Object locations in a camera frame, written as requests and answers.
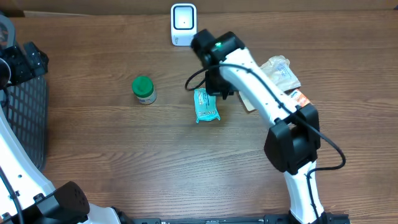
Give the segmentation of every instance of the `wooden tabletop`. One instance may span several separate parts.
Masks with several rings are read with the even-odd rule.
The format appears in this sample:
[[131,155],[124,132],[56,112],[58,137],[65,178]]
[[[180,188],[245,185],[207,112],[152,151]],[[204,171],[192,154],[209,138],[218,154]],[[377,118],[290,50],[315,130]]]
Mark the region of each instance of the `wooden tabletop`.
[[[218,99],[221,121],[196,124],[199,68],[170,41],[170,17],[13,19],[19,43],[50,58],[49,154],[56,187],[75,181],[88,200],[130,217],[200,218],[287,213],[283,175],[263,151],[267,130],[237,96]],[[353,223],[398,218],[398,12],[201,14],[199,30],[233,31],[257,63],[284,55],[347,165],[317,173],[325,210]],[[153,79],[153,105],[131,83]],[[325,142],[318,164],[340,158]]]

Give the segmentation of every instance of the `teal package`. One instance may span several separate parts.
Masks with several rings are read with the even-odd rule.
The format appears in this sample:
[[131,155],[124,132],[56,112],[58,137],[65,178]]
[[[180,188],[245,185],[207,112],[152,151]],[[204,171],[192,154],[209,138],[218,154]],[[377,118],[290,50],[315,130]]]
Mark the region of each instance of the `teal package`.
[[197,123],[199,121],[220,120],[216,107],[216,97],[209,96],[204,88],[196,89],[193,94],[195,101],[195,112],[197,113]]

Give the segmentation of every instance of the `black cable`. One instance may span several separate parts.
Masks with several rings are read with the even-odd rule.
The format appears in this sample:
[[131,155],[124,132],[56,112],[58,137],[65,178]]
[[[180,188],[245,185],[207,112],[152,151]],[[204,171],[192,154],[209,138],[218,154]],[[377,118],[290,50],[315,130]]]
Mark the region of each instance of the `black cable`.
[[313,195],[312,195],[312,190],[311,190],[311,183],[310,183],[310,178],[311,178],[311,174],[315,171],[322,171],[322,170],[337,170],[342,168],[345,164],[346,164],[346,157],[343,153],[343,151],[328,137],[326,137],[324,134],[322,134],[321,132],[319,132],[317,129],[315,129],[313,126],[309,125],[306,121],[304,121],[303,119],[301,119],[300,117],[298,117],[296,114],[293,114],[289,109],[286,108],[286,106],[284,105],[283,102],[281,102],[278,97],[276,97],[275,93],[271,91],[271,89],[269,88],[269,86],[264,82],[264,80],[254,71],[252,71],[250,68],[246,68],[242,65],[235,65],[235,64],[229,64],[229,63],[222,63],[222,64],[218,64],[218,65],[211,65],[207,68],[203,68],[197,72],[195,72],[193,75],[191,75],[191,77],[189,77],[189,79],[187,80],[187,82],[185,83],[185,89],[192,91],[196,88],[199,88],[204,82],[205,80],[203,80],[199,85],[197,85],[194,88],[187,88],[189,82],[198,74],[207,71],[207,70],[211,70],[214,68],[220,68],[220,67],[233,67],[233,68],[238,68],[238,69],[243,69],[245,70],[247,73],[252,74],[253,76],[255,76],[260,82],[261,84],[266,88],[266,90],[269,92],[269,94],[273,97],[273,99],[278,103],[278,105],[284,109],[284,111],[286,111],[286,113],[288,113],[290,116],[292,116],[296,122],[300,123],[301,125],[304,125],[306,128],[308,128],[309,130],[311,130],[312,132],[314,132],[316,135],[318,135],[319,137],[321,137],[323,140],[325,140],[329,145],[331,145],[334,149],[336,149],[336,151],[338,152],[338,154],[341,156],[341,164],[338,166],[334,166],[334,167],[320,167],[320,168],[314,168],[312,170],[310,170],[307,173],[307,185],[308,185],[308,190],[309,190],[309,194],[310,194],[310,199],[311,199],[311,206],[313,207],[313,210],[315,212],[315,216],[317,217],[317,220],[319,219],[319,214],[317,211],[317,207],[315,205],[314,199],[313,199]]
[[6,186],[8,193],[12,197],[12,201],[14,201],[15,207],[17,208],[19,223],[24,224],[25,222],[24,222],[24,217],[22,215],[22,207],[19,203],[18,196],[15,194],[15,191],[12,189],[12,186],[11,186],[10,182],[8,181],[5,173],[1,169],[1,167],[0,167],[0,177],[1,177],[1,180],[4,183],[4,185]]
[[1,108],[5,108],[5,107],[7,107],[8,104],[10,103],[10,97],[9,97],[9,92],[8,92],[8,90],[7,90],[6,87],[4,87],[4,88],[2,89],[2,91],[4,91],[4,95],[6,96],[6,100],[4,100],[4,101],[1,102]]

